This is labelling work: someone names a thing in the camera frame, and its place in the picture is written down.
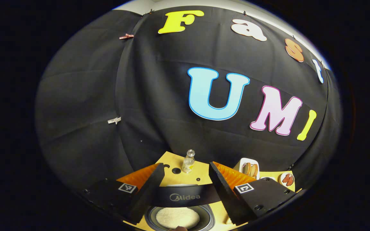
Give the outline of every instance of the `hand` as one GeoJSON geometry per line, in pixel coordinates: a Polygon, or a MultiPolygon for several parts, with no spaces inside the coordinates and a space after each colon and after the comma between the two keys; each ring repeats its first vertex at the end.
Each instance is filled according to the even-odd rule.
{"type": "Polygon", "coordinates": [[[187,228],[178,226],[175,229],[169,229],[168,231],[188,231],[187,228]]]}

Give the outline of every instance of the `letter m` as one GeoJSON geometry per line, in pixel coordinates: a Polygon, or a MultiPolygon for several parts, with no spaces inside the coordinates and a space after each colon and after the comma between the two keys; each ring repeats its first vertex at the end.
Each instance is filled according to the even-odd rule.
{"type": "Polygon", "coordinates": [[[262,92],[265,95],[261,112],[256,121],[252,122],[250,127],[253,130],[263,131],[266,129],[265,121],[269,116],[268,130],[273,131],[278,124],[282,123],[276,133],[287,136],[291,133],[291,127],[294,123],[296,114],[302,106],[302,101],[297,97],[292,97],[282,108],[281,94],[278,89],[271,86],[263,86],[262,92]]]}

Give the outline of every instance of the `glass bottle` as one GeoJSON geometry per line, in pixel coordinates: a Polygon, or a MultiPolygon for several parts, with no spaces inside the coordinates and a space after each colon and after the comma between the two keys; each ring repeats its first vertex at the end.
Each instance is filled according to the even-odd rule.
{"type": "Polygon", "coordinates": [[[182,163],[182,171],[185,173],[189,173],[192,171],[192,167],[194,167],[195,163],[195,151],[192,149],[189,149],[186,153],[186,157],[184,159],[184,162],[182,163]]]}

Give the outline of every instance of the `letter i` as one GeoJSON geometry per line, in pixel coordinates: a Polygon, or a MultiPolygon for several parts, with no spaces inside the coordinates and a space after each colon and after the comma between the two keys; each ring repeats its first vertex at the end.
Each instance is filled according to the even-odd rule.
{"type": "Polygon", "coordinates": [[[314,110],[310,110],[308,121],[306,122],[305,127],[302,130],[302,132],[298,135],[297,137],[298,140],[304,141],[306,139],[306,135],[308,134],[309,129],[311,128],[312,123],[315,118],[316,118],[316,112],[314,110]]]}

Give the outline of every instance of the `yellow letter f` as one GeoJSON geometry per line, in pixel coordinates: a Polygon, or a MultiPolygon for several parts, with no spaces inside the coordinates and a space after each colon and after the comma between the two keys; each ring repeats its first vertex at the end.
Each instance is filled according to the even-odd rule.
{"type": "Polygon", "coordinates": [[[191,25],[195,20],[194,15],[201,17],[204,16],[204,12],[200,10],[185,10],[167,13],[166,16],[168,18],[166,19],[165,26],[159,29],[158,34],[184,31],[185,27],[181,26],[181,22],[185,22],[185,25],[191,25]]]}

